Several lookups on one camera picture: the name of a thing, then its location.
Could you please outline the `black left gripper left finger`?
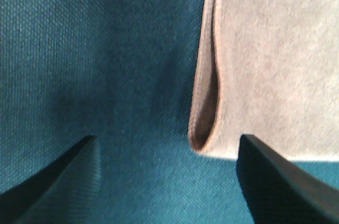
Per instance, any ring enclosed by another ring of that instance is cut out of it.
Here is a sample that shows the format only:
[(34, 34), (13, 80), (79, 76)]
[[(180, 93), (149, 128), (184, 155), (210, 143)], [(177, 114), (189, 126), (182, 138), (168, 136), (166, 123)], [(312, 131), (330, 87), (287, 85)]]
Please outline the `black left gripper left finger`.
[(99, 142), (86, 136), (1, 194), (1, 223), (87, 223), (100, 183)]

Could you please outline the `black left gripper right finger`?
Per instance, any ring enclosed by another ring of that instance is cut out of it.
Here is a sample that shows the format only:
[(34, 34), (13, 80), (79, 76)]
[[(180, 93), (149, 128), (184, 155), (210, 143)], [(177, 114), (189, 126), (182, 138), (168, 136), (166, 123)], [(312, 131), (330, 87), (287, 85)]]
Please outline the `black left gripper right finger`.
[(338, 223), (338, 189), (254, 135), (242, 135), (236, 172), (255, 223)]

